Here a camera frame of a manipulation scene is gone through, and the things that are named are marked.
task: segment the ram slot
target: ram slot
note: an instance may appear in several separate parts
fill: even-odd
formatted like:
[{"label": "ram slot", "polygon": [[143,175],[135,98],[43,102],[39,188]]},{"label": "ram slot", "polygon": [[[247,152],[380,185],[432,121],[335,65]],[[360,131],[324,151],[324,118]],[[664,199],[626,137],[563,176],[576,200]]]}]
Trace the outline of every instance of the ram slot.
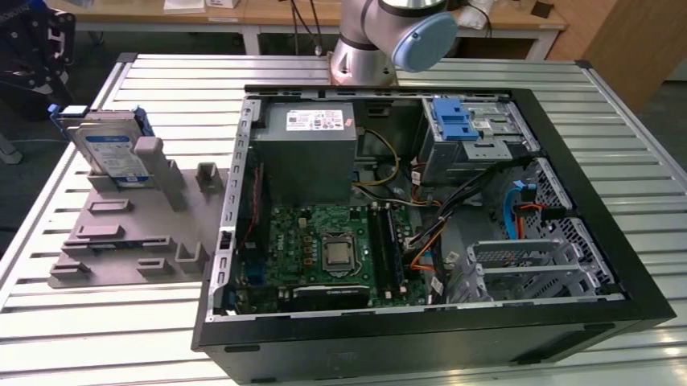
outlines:
[{"label": "ram slot", "polygon": [[372,262],[375,265],[376,292],[386,298],[406,292],[404,269],[396,232],[394,231],[392,213],[386,207],[367,211],[370,228]]}]

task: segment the white desk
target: white desk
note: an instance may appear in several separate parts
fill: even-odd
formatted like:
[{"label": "white desk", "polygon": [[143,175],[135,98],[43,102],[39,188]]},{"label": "white desk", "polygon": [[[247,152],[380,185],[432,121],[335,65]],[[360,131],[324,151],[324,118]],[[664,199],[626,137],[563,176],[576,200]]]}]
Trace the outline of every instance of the white desk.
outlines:
[{"label": "white desk", "polygon": [[[400,84],[535,91],[678,317],[555,364],[324,384],[684,384],[684,172],[594,71],[572,63],[496,60],[447,60],[432,70],[400,72]],[[199,161],[227,166],[244,85],[326,83],[327,63],[310,57],[140,55],[132,64],[116,65],[95,106],[116,109],[139,102],[179,167],[195,167]],[[91,188],[87,171],[70,146],[0,263],[3,386],[226,385],[219,367],[190,350],[199,282],[92,289],[47,285]]]}]

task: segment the gray robot arm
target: gray robot arm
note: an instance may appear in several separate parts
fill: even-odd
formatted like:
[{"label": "gray robot arm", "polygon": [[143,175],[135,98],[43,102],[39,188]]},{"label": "gray robot arm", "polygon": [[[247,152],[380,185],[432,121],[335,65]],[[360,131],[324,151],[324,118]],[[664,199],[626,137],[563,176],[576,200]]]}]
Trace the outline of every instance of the gray robot arm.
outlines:
[{"label": "gray robot arm", "polygon": [[447,0],[343,0],[332,81],[387,85],[395,67],[427,70],[447,54],[458,34]]}]

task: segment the blue cable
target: blue cable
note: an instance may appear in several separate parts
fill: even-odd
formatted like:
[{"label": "blue cable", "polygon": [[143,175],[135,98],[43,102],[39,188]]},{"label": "blue cable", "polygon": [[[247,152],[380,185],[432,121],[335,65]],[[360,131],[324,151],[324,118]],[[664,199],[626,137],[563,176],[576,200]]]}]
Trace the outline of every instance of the blue cable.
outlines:
[{"label": "blue cable", "polygon": [[511,190],[506,193],[506,198],[503,199],[503,225],[506,226],[506,233],[508,234],[510,239],[518,239],[518,231],[515,230],[514,218],[511,216],[511,206],[514,202],[514,195],[522,190],[522,187],[511,188]]},{"label": "blue cable", "polygon": [[506,197],[503,198],[503,226],[506,227],[506,233],[508,234],[508,238],[512,240],[518,239],[518,230],[514,225],[514,217],[511,207],[514,206],[514,195],[515,193],[527,189],[536,189],[536,184],[531,183],[524,185],[522,181],[514,181],[515,187],[512,187],[506,192]]}]

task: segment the chip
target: chip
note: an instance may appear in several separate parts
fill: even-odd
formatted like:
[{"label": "chip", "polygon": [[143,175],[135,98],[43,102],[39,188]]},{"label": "chip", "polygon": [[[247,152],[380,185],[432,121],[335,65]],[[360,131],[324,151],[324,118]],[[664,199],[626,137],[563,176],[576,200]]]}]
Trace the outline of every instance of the chip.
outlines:
[{"label": "chip", "polygon": [[348,243],[328,243],[327,244],[327,263],[330,265],[350,264],[351,258],[348,255]]},{"label": "chip", "polygon": [[355,239],[351,233],[328,233],[322,238],[322,269],[340,277],[355,268]]}]

